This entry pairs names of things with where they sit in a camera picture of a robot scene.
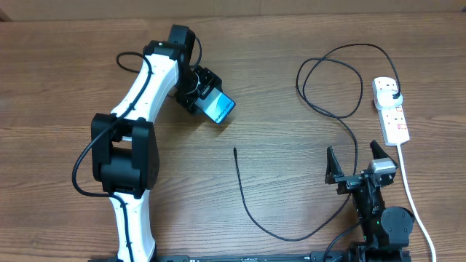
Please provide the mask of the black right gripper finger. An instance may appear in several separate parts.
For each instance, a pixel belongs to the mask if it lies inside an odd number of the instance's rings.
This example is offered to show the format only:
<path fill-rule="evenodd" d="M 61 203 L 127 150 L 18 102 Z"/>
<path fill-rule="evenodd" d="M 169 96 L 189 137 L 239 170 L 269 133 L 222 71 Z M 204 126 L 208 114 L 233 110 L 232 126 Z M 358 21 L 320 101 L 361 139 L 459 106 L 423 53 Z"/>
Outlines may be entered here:
<path fill-rule="evenodd" d="M 342 176 L 343 172 L 341 170 L 341 166 L 339 165 L 336 155 L 333 152 L 333 148 L 329 146 L 327 147 L 325 183 L 334 184 L 336 183 L 336 179 L 341 178 Z"/>
<path fill-rule="evenodd" d="M 391 156 L 389 156 L 375 140 L 371 141 L 370 147 L 371 147 L 371 151 L 372 151 L 374 159 L 388 158 L 392 161 L 395 167 L 398 166 L 398 163 Z"/>

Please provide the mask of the blue screen smartphone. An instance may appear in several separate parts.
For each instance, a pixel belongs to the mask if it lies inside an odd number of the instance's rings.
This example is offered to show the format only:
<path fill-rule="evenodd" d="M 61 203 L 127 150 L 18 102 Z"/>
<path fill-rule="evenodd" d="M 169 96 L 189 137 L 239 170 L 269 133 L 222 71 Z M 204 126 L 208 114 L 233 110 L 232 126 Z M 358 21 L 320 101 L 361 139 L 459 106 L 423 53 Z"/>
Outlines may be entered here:
<path fill-rule="evenodd" d="M 205 99 L 199 98 L 195 102 L 195 106 L 216 124 L 221 124 L 236 106 L 236 103 L 222 91 L 214 88 Z"/>

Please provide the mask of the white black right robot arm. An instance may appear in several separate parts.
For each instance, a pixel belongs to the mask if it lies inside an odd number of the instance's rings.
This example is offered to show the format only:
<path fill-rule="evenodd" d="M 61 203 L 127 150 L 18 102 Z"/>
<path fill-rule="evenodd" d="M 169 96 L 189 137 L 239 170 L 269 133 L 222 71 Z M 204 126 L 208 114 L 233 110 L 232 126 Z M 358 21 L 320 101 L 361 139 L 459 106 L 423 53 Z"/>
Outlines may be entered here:
<path fill-rule="evenodd" d="M 409 236 L 414 214 L 404 207 L 386 207 L 382 188 L 394 182 L 395 162 L 374 140 L 370 143 L 374 159 L 358 175 L 345 175 L 331 147 L 327 148 L 325 182 L 337 185 L 337 194 L 349 194 L 358 222 L 338 235 L 323 253 L 324 261 L 410 261 Z M 361 227 L 364 240 L 353 242 L 345 251 L 331 249 L 342 237 Z"/>

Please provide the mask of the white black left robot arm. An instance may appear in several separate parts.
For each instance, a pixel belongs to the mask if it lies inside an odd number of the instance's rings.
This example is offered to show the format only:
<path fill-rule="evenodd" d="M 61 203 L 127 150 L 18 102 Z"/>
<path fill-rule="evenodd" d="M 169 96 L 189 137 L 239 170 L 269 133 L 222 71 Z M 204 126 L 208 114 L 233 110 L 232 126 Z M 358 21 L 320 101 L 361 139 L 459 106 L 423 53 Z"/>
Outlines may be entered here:
<path fill-rule="evenodd" d="M 170 92 L 190 114 L 203 113 L 222 123 L 236 106 L 210 69 L 191 65 L 199 39 L 187 26 L 173 25 L 167 41 L 152 40 L 139 53 L 137 77 L 110 114 L 91 121 L 92 174 L 101 197 L 110 199 L 116 216 L 119 250 L 113 261 L 155 261 L 149 196 L 159 172 L 154 121 Z"/>

